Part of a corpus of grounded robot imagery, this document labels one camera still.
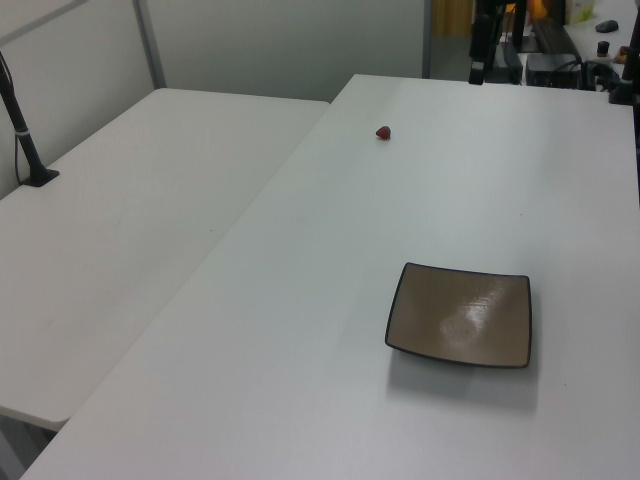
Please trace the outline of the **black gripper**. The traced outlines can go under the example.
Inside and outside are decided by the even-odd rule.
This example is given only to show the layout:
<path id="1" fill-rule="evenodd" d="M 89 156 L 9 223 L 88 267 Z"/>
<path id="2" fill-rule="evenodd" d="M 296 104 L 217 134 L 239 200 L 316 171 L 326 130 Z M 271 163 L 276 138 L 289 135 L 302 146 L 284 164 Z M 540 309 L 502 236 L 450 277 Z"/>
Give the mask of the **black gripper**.
<path id="1" fill-rule="evenodd" d="M 498 15 L 483 14 L 475 19 L 472 25 L 472 39 L 469 50 L 469 56 L 473 61 L 469 71 L 468 82 L 470 84 L 484 83 L 485 62 L 488 62 L 495 54 L 499 26 Z"/>

